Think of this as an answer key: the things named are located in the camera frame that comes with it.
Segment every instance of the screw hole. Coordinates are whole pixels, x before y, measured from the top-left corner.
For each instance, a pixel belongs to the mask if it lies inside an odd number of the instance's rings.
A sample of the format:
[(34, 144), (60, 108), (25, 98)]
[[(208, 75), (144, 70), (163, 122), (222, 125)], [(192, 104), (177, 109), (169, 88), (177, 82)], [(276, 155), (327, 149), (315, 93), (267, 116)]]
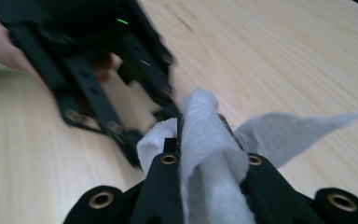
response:
[(173, 63), (173, 58), (170, 57), (170, 56), (168, 56), (168, 55), (162, 56), (162, 60), (163, 60), (164, 62), (168, 63), (168, 64)]
[(73, 122), (79, 123), (83, 119), (80, 114), (75, 112), (75, 110), (67, 109), (65, 110), (65, 116)]
[(89, 206), (94, 209), (105, 208), (114, 200), (113, 193), (110, 191), (102, 191), (93, 195), (89, 199)]
[(335, 207), (347, 211), (354, 212), (357, 210), (357, 205), (350, 198), (336, 193), (331, 193), (327, 196), (328, 201)]
[(251, 165), (260, 165), (262, 161), (257, 156), (249, 156), (249, 163)]
[(167, 95), (172, 95), (172, 89), (169, 87), (163, 87), (162, 92), (164, 92)]
[(114, 133), (117, 133), (117, 134), (121, 134), (123, 132), (123, 128), (119, 124), (117, 124), (113, 121), (109, 121), (107, 123), (107, 127), (110, 130), (112, 130)]
[(163, 156), (161, 162), (164, 164), (174, 164), (177, 162), (177, 158), (172, 155)]

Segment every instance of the wooden table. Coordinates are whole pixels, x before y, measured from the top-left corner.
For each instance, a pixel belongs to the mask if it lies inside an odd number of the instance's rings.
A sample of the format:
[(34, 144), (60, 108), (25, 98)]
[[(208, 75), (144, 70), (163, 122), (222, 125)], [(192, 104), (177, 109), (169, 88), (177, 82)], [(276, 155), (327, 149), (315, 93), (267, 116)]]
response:
[[(285, 111), (358, 111), (358, 5), (347, 0), (142, 0), (177, 59), (175, 100), (213, 91), (231, 125)], [(116, 74), (104, 85), (129, 126), (144, 132), (154, 106)], [(358, 196), (358, 122), (280, 169), (300, 192)], [(102, 135), (69, 128), (29, 76), (0, 65), (0, 224), (62, 223), (88, 189), (142, 179)]]

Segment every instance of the black bracket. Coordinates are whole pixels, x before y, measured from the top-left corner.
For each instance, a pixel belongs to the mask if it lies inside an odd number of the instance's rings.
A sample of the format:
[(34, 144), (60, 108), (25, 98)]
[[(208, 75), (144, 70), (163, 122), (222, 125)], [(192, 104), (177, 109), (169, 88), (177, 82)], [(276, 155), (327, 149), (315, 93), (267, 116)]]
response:
[[(219, 117), (231, 132), (226, 119)], [(183, 124), (180, 117), (178, 138), (165, 139), (163, 153), (153, 159), (143, 182), (125, 193), (112, 187), (91, 189), (72, 208), (64, 223), (182, 224), (178, 167)], [(266, 158), (249, 153), (248, 160), (250, 168), (240, 188), (257, 224), (358, 223), (356, 196), (331, 188), (318, 190), (312, 200), (295, 191)], [(110, 193), (117, 195), (117, 201), (105, 195)], [(106, 208), (99, 210), (92, 203), (101, 203)]]
[[(77, 128), (116, 140), (132, 166), (139, 167), (139, 131), (126, 130), (90, 67), (90, 58), (111, 52), (123, 64), (118, 74), (135, 80), (161, 110), (157, 120), (179, 113), (171, 98), (172, 55), (135, 0), (0, 1), (0, 21), (53, 92), (62, 119)], [(94, 119), (97, 127), (83, 122)]]

